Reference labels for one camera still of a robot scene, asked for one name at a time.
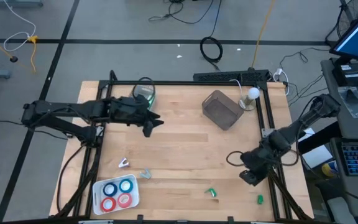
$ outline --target plastic bag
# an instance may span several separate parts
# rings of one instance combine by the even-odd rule
[[[338,87],[339,95],[342,98],[347,110],[353,118],[358,118],[358,91],[353,86]]]

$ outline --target red tape roll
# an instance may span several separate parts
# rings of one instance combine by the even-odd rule
[[[132,203],[132,197],[129,193],[123,193],[118,197],[118,205],[121,208],[127,208]]]
[[[111,203],[111,207],[106,207],[109,202]],[[102,203],[100,203],[100,207],[104,212],[111,212],[116,208],[116,201],[112,197],[106,197],[103,199]]]

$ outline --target table leg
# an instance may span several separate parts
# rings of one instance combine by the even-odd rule
[[[329,142],[331,138],[341,138],[341,130],[339,129],[338,122],[333,122],[329,126],[326,126],[321,131],[316,134],[304,139],[299,142],[298,148],[300,154],[310,152],[312,149],[315,149],[323,144]]]

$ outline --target tape roll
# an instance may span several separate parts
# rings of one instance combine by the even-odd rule
[[[117,185],[115,185],[112,182],[107,183],[103,187],[103,193],[105,194],[105,196],[108,196],[108,197],[114,196],[117,193],[117,191],[118,191]]]
[[[100,208],[104,212],[111,212],[116,208],[116,201],[112,197],[106,197],[103,199],[102,203],[100,203]]]
[[[134,188],[134,184],[129,179],[124,179],[119,183],[119,190],[122,193],[129,193]]]
[[[123,193],[120,196],[118,196],[118,205],[121,208],[127,208],[132,203],[132,196],[129,193]]]

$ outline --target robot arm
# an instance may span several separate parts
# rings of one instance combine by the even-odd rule
[[[97,128],[81,127],[57,117],[80,117],[85,122],[122,123],[143,127],[145,137],[150,137],[154,127],[163,124],[160,116],[149,111],[149,102],[142,96],[91,100],[85,103],[50,103],[35,101],[24,105],[22,124],[28,128],[47,126],[69,136],[76,136],[82,144],[96,144]]]
[[[259,147],[241,154],[246,168],[240,177],[248,184],[257,185],[268,176],[269,169],[280,163],[291,145],[298,139],[301,131],[311,126],[320,118],[337,116],[340,104],[330,95],[322,94],[313,100],[309,112],[304,114],[288,127],[273,131],[259,142]]]

